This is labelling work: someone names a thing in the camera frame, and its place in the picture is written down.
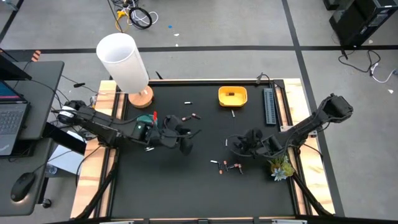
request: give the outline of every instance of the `laptop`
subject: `laptop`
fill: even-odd
[[[17,141],[29,102],[0,80],[0,156],[9,156]]]

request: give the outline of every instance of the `wooden lamp base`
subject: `wooden lamp base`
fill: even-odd
[[[130,103],[136,108],[145,108],[152,103],[154,91],[146,86],[140,93],[129,94]]]

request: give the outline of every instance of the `wooden table frame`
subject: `wooden table frame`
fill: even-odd
[[[241,81],[247,81],[248,79],[233,79],[233,80],[241,80]],[[198,80],[156,80],[157,82],[191,82],[191,81],[198,81]],[[280,87],[276,86],[275,90],[277,93],[277,99],[278,99],[278,106],[280,109],[281,113],[281,120],[282,120],[282,125],[283,126],[288,126],[291,123],[293,125],[299,123],[303,119],[307,118],[310,115],[310,112],[308,111],[308,106],[307,106],[307,101],[305,99],[304,95],[304,90],[301,84],[301,81],[299,78],[288,78],[288,79],[283,79],[284,81],[284,90],[285,90],[285,95],[284,92],[280,89]],[[119,96],[115,97],[115,92],[116,92],[116,83],[114,81],[102,81],[101,85],[99,87],[99,92],[105,93],[102,95],[98,96],[95,109],[97,111],[100,111],[102,113],[106,113],[108,115],[115,115],[117,118],[121,118],[122,116],[122,110],[123,110],[123,103],[124,103],[124,95],[120,94]],[[291,120],[289,119],[289,114],[286,114],[285,112],[285,104],[283,102],[283,97],[287,98],[287,102],[290,108],[290,117]],[[115,99],[118,101],[117,102],[117,110],[113,112],[114,105],[116,105]],[[312,146],[313,148],[318,150],[318,142],[317,138],[308,138],[307,145]],[[86,152],[85,156],[89,155],[93,150],[97,148],[98,142],[97,140],[92,140],[87,144],[86,147]],[[328,181],[326,179],[325,175],[325,170],[323,166],[323,162],[320,158],[320,155],[318,152],[315,152],[313,149],[309,149],[307,146],[302,146],[300,148],[301,150],[301,155],[299,155],[299,158],[301,160],[302,164],[302,173],[305,177],[305,182],[307,184],[307,187],[311,190],[312,194],[317,198],[317,200],[323,205],[323,207],[328,210],[330,213],[334,213],[335,209],[333,206],[333,201],[331,199],[331,194],[330,194],[330,189],[328,185]],[[101,177],[101,171],[103,168],[103,162],[105,155],[109,156],[108,160],[108,167],[107,167],[107,172],[109,172],[111,165],[113,163],[114,155],[115,155],[115,150],[109,150],[106,153],[105,148],[100,148],[95,152],[93,155],[91,155],[89,158],[87,158],[81,168],[81,174],[78,182],[78,187],[76,190],[75,194],[75,200],[73,202],[73,208],[70,217],[76,217],[79,215],[83,209],[87,206],[87,204],[90,202],[92,197],[94,196],[95,192],[98,189],[99,183],[100,183],[100,177]],[[292,149],[289,149],[289,155],[290,155],[290,160],[292,161],[293,166],[296,168],[296,160],[294,158],[294,153]],[[297,195],[297,200],[298,200],[298,207],[300,209],[300,214],[306,215],[308,211],[305,209],[305,203],[306,200],[303,197],[303,194],[301,193],[301,190],[299,189],[298,185],[295,184],[295,192]],[[103,195],[102,201],[101,201],[101,206],[98,207],[99,212],[97,214],[99,217],[105,217],[107,214],[107,209],[108,209],[108,200],[109,200],[109,188],[108,186],[106,192]],[[212,220],[232,220],[232,219],[250,219],[252,217],[239,217],[239,218],[209,218]],[[260,217],[262,219],[268,219],[271,217]],[[195,220],[197,218],[184,218],[184,219],[151,219],[151,220]]]

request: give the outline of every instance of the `gray concrete floor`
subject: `gray concrete floor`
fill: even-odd
[[[149,30],[131,28],[139,47],[207,45],[292,45],[281,0],[245,2],[141,0],[160,20]],[[300,45],[336,45],[321,0],[288,0]],[[9,15],[0,4],[0,26]],[[398,45],[398,14],[370,39],[373,45]],[[0,46],[4,49],[94,48],[117,32],[105,1],[25,1]],[[386,78],[398,67],[398,50],[379,50],[376,76]],[[398,77],[386,84],[338,63],[339,51],[303,52],[316,102],[334,92],[353,106],[354,115],[325,131],[338,188],[347,217],[398,219],[396,122]],[[152,78],[252,78],[264,72],[272,78],[301,78],[294,51],[217,51],[142,53]],[[95,54],[43,54],[63,60],[63,74],[96,90],[109,75]],[[366,68],[366,51],[349,56],[349,63]],[[93,95],[62,79],[59,90],[69,99],[88,102]],[[74,178],[50,179],[46,196],[54,206],[37,207],[29,217],[0,218],[1,223],[46,223],[66,220],[75,194]]]

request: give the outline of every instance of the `small plant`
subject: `small plant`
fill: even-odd
[[[271,163],[271,176],[275,177],[274,181],[280,181],[291,177],[294,173],[294,168],[289,163],[287,156],[280,156],[276,159],[269,160]]]

